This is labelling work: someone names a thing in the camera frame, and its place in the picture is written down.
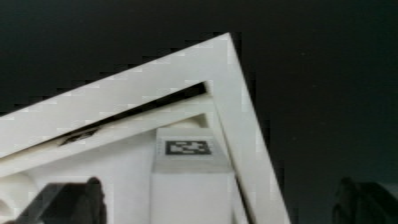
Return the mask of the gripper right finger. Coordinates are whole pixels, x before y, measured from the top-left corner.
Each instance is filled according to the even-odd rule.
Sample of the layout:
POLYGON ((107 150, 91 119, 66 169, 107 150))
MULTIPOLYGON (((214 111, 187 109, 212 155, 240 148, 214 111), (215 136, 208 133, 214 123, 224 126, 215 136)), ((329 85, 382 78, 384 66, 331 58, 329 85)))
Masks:
POLYGON ((333 224, 398 224, 398 183, 341 179, 333 224))

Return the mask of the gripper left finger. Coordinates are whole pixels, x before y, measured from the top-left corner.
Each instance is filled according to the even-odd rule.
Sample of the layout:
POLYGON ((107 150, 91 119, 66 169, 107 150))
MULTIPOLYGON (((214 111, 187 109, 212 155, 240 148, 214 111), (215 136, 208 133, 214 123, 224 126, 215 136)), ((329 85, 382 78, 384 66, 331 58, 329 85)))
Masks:
POLYGON ((15 224, 107 224, 107 205, 102 181, 50 183, 15 224))

